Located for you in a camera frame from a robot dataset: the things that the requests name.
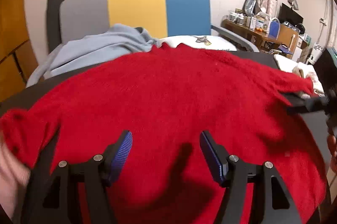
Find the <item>cable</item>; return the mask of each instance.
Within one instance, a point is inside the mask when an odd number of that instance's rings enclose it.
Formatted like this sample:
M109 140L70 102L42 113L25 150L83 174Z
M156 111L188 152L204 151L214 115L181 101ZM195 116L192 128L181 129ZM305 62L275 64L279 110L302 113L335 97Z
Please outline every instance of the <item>cable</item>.
M324 10L324 18L323 18L324 21L326 20L327 16L328 16L328 0L326 0L326 2L325 2L325 10ZM320 26L320 30L319 30L320 35L319 35L319 37L317 39L317 43L318 44L320 43L320 39L321 39L321 36L322 36L322 33L323 33L323 29L324 29L324 24L323 23L321 23L321 24L322 25Z
M337 174L335 174L334 178L332 179L331 183L329 184L329 188L331 187L331 185L333 184L333 182L335 181L336 178L337 178Z

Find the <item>black table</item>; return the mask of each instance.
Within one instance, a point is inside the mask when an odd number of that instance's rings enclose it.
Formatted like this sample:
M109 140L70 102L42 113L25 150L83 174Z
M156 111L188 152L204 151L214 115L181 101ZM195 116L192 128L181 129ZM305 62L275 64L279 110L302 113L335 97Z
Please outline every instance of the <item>black table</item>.
M267 65L271 68L278 68L274 60L274 57L265 53L254 53L254 52L244 52L237 51L231 52L233 55L244 59L251 59L260 64ZM73 75L79 74L83 71L88 70L97 65L88 66L86 68L80 68L71 72L67 72L53 78L47 79L43 82L39 82L34 86L31 86L17 95L5 100L0 104L0 116L2 116L7 110L13 107L19 107L23 109L29 109L32 105L41 98L44 94L50 91L53 87L63 82L64 80L70 78ZM299 104L302 102L300 98L293 94L284 94L284 96L292 103ZM312 136L316 141L316 144L322 154L324 162L328 166L330 163L331 155L326 144L326 137L328 134L326 126L326 116L323 112L309 113L302 115L303 120L307 124L308 128L312 132ZM22 211L23 222L24 219L29 215L31 211L31 206L33 200L41 194L42 187L41 183L47 181L49 178L49 166L53 158L54 147L57 142L57 134L53 137L51 142L45 147L39 156L39 160L32 170L30 184L27 188L27 195L25 200L25 205Z

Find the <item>wooden cabinet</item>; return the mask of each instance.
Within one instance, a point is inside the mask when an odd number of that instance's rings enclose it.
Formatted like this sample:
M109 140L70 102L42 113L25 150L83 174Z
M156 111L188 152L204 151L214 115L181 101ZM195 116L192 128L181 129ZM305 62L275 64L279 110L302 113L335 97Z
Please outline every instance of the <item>wooden cabinet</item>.
M38 64L30 41L27 41L15 50L17 62L22 70L23 77L27 81Z
M0 0L0 59L28 38L24 0Z
M0 102L22 91L25 83L16 67L13 56L0 63Z
M285 44L291 52L294 52L297 44L297 39L298 39L298 32L281 24L280 34L277 39L278 41L280 41L282 44Z
M0 0L0 102L23 90L36 67L24 0Z

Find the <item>sweater sleeve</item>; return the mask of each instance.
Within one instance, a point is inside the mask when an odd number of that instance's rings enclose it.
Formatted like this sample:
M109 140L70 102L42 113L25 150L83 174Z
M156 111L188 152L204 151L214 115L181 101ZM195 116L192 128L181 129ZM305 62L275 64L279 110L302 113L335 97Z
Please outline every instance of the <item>sweater sleeve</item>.
M219 61L222 61L232 67L236 67L262 88L281 93L295 93L303 91L309 95L314 94L313 83L310 78L303 79L293 73L287 73L278 69L270 68L269 66L259 64L249 59L242 59L228 52L225 52L221 56L215 55L217 52L207 52L207 54L213 55L213 57L216 56L219 58Z
M32 169L38 155L58 126L57 120L47 122L27 110L12 109L0 118L0 129L8 149Z

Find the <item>chair armrest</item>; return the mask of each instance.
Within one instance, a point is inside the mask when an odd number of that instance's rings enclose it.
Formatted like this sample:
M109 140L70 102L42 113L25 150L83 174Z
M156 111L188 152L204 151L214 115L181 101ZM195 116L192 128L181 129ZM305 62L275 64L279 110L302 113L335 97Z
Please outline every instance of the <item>chair armrest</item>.
M211 29L217 31L219 34L233 40L234 42L240 44L241 46L247 48L248 51L253 51L253 52L260 52L260 50L258 50L258 48L250 41L248 41L247 39L241 37L240 35L237 35L236 33L225 29L223 27L218 27L215 25L211 25Z

